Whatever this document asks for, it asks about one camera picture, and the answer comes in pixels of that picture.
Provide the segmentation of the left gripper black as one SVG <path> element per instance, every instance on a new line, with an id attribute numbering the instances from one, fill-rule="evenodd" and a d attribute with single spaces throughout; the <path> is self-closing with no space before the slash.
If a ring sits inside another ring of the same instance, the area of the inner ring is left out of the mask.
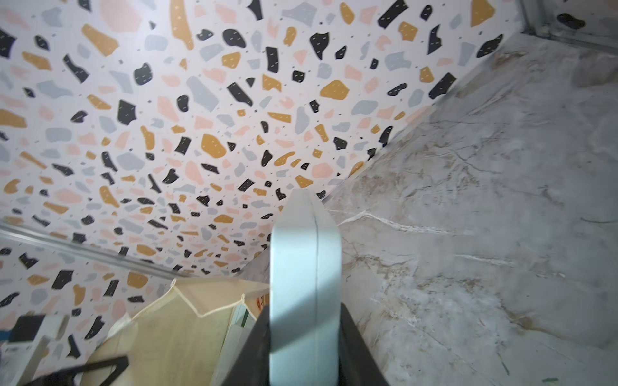
<path id="1" fill-rule="evenodd" d="M 87 372 L 94 372 L 102 370 L 104 368 L 112 368 L 112 373 L 109 374 L 103 381 L 99 383 L 100 386 L 110 386 L 116 381 L 119 376 L 129 368 L 130 361 L 127 355 L 119 356 L 116 358 L 103 360 L 95 363 L 87 363 L 80 366 L 61 369 L 57 372 L 50 373 L 46 376 L 41 376 L 33 381 L 30 381 L 26 386 L 75 386 L 75 378 Z"/>

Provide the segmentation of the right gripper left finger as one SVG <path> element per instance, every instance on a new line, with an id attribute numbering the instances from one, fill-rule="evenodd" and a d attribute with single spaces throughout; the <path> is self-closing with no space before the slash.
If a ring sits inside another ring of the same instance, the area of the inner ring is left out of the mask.
<path id="1" fill-rule="evenodd" d="M 220 385 L 269 385 L 270 307 L 254 318 L 246 306 L 233 313 L 220 355 Z"/>

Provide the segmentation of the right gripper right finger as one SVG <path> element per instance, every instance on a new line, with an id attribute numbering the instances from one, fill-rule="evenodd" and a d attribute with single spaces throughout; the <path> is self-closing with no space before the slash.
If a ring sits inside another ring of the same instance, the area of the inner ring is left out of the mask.
<path id="1" fill-rule="evenodd" d="M 344 303 L 339 329 L 339 380 L 343 386 L 388 386 Z"/>

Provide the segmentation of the light mint pencil case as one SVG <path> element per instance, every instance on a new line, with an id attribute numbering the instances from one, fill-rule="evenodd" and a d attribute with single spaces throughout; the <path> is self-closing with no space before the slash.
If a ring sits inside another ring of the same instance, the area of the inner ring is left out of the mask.
<path id="1" fill-rule="evenodd" d="M 341 254 L 317 195 L 293 191 L 270 243 L 270 384 L 338 383 Z"/>

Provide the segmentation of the cream floral canvas bag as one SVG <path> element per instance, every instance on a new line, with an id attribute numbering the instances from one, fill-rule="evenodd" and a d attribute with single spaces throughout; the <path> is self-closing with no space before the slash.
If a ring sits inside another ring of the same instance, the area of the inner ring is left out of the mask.
<path id="1" fill-rule="evenodd" d="M 175 279 L 160 299 L 119 319 L 88 362 L 125 356 L 114 385 L 221 385 L 269 293 L 240 278 Z"/>

